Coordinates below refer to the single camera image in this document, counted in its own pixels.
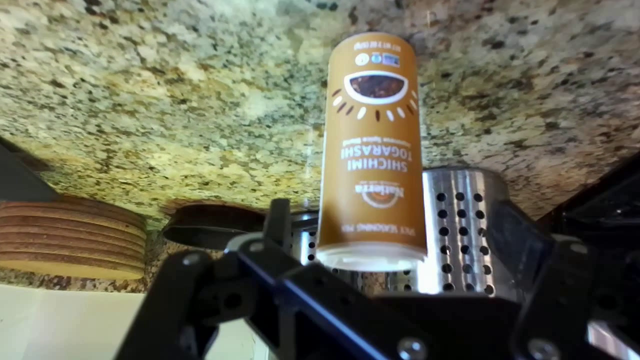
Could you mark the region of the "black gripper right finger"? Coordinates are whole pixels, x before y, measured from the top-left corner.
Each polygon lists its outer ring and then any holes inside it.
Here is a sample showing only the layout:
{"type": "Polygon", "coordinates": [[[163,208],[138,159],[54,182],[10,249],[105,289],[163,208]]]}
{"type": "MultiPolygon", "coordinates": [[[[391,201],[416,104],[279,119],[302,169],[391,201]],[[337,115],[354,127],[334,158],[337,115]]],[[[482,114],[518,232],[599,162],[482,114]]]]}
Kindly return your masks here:
{"type": "Polygon", "coordinates": [[[514,201],[489,209],[489,247],[524,293],[516,360],[615,360],[640,351],[637,251],[556,239],[514,201]]]}

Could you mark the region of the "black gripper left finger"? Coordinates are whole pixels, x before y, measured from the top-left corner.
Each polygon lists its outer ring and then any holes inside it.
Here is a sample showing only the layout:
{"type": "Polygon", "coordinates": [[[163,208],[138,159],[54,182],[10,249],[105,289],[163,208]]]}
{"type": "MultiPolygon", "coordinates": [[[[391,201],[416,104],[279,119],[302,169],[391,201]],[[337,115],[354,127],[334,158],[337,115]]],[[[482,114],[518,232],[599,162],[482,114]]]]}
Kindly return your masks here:
{"type": "Polygon", "coordinates": [[[277,360],[368,360],[368,299],[321,266],[285,251],[290,201],[269,203],[263,229],[239,235],[214,260],[168,255],[116,360],[203,360],[226,322],[241,320],[277,360]]]}

